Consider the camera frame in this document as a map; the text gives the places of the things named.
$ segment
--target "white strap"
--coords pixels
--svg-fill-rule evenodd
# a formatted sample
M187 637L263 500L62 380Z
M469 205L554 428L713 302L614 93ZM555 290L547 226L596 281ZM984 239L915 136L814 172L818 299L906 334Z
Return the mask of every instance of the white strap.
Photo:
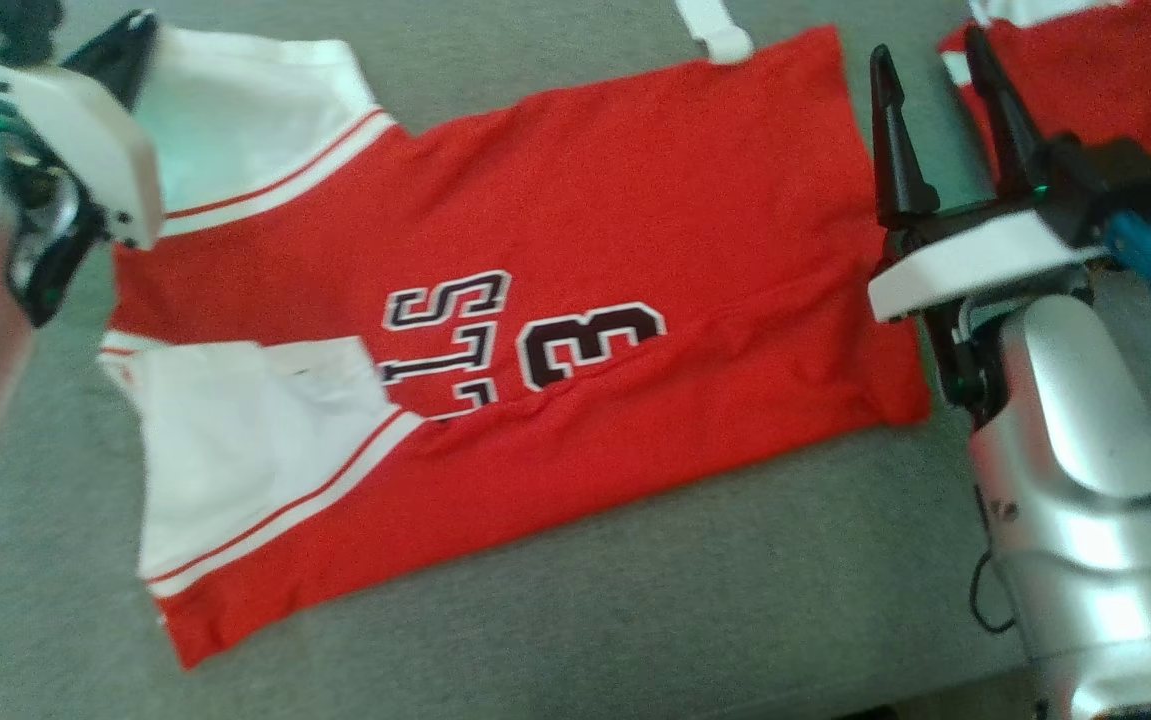
M689 37L708 48L717 66L742 63L753 55L753 38L735 24L722 0L674 0Z

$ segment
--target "red stripe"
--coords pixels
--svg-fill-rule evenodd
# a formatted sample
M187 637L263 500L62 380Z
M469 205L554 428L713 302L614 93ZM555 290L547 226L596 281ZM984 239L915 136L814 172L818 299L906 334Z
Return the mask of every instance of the red stripe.
M283 184L287 184L288 182L291 182L295 178L300 177L304 173L306 173L308 170L308 168L313 167L313 164L319 163L319 161L322 160L325 156L331 154L331 152L334 150L336 150L336 147L338 147L340 145L342 145L343 141L348 140L348 137L351 137L357 131L359 131L359 129L361 129L361 127L365 127L365 124L368 123L371 118L374 118L375 115L379 115L379 114L382 114L382 113L383 113L383 109L371 110L369 114L366 115L366 117L357 120L357 122L355 123L353 127L350 127L345 132L343 132L342 136L340 136L337 138L336 141L333 141L331 145L328 145L327 150L323 150L322 152L318 152L318 154L315 154L313 159L311 159L310 161L307 161L307 163L305 163L303 168L300 168L299 170L295 170L295 173L288 174L288 176L285 176L282 179L279 179L277 182L274 182L273 184L270 184L267 187L259 187L259 190L257 190L254 192L246 192L245 196L229 197L228 200L220 200L218 202L211 202L209 205L200 205L200 206L197 206L197 208L190 208L190 209L186 209L186 210L175 210L174 213L167 213L167 219L171 219L171 220L174 220L174 219L186 219L186 217L190 217L190 215L200 215L203 213L209 213L209 210L218 210L220 208L227 208L227 206L229 206L229 205L237 205L238 202L245 202L246 200L252 199L252 197L259 197L259 196L264 196L264 193L273 192L274 190L277 190L277 187L282 187Z
M158 577L154 577L154 579L147 579L147 580L145 580L145 582L146 583L158 583L158 582L162 582L162 580L176 577L176 575L178 575L180 573L183 573L183 570L192 568L192 566L199 564L203 560L208 559L208 557L219 556L220 552L223 552L223 551L228 550L228 547L235 546L235 544L241 543L245 538L249 538L250 536L252 536L252 534L259 533L260 528L267 527L268 523L272 523L273 520L277 520L279 518L281 518L282 515L284 515L288 511L295 510L295 507L299 507L300 505L304 505L305 501L313 500L314 497L317 497L319 495L322 495L325 491L327 491L327 489L331 488L333 484L336 484L338 482L338 480L343 477L343 474L345 474L345 470L348 470L348 468L352 468L352 464L355 464L357 461L357 457L360 457L363 454L363 452L365 452L366 449L369 447L371 443L375 442L375 438L378 438L380 436L380 434L383 434L384 430L387 430L388 427L392 424L392 421L395 421L401 415L402 415L402 411L401 409L394 409L392 414L389 415L388 419L384 420L383 423L380 424L379 428L374 432L371 432L369 437L366 438L361 443L361 445L359 447L357 447L357 450L355 451L355 453L351 454L348 458L348 460L345 460L345 464L343 464L343 466L341 466L341 468L337 470L337 473L334 474L334 475L331 475L331 478L327 480L327 482L325 482L325 484L322 487L315 489L315 491L310 492L308 495L305 495L304 497L300 497L299 500L292 500L292 501L287 503L285 505L283 505L281 507L281 510L277 510L277 511L273 512L272 515L268 515L268 518L265 518L264 520L260 520L259 523L252 524L252 527L249 530L246 530L245 533L241 534L241 536L237 536L237 537L233 538L231 541L228 541L227 543L222 544L222 546L215 547L215 550L211 550L209 552L206 552L205 556L198 556L193 560L188 561L185 565L181 565L178 568L176 568L174 570L169 570L169 573L165 573L162 575L158 575Z

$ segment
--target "blue cable plug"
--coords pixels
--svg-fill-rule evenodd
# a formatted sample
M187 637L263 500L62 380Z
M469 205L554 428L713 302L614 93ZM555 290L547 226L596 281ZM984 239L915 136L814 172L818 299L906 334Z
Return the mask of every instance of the blue cable plug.
M1128 266L1151 291L1151 225L1136 213L1123 210L1105 224L1104 245L1119 263Z

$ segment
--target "red and white sleeve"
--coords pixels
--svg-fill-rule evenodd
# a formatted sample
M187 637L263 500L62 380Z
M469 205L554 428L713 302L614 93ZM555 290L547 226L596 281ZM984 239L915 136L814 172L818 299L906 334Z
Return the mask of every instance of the red and white sleeve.
M971 0L971 12L1043 133L1129 136L1151 152L1151 0ZM963 49L965 28L940 46L988 137Z

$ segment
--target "black cable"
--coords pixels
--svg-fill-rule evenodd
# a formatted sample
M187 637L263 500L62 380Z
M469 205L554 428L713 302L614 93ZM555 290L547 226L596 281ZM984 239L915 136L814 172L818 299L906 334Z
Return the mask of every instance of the black cable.
M991 625L988 622L982 612L980 612L980 579L983 575L983 569L988 565L988 561L992 560L992 549L989 547L983 551L983 556L980 556L980 560L976 562L976 570L971 574L971 614L976 619L976 623L980 623L981 628L985 629L986 633L993 635L1000 635L1006 633L1006 630L1014 628L1015 619L1006 620L1003 625Z

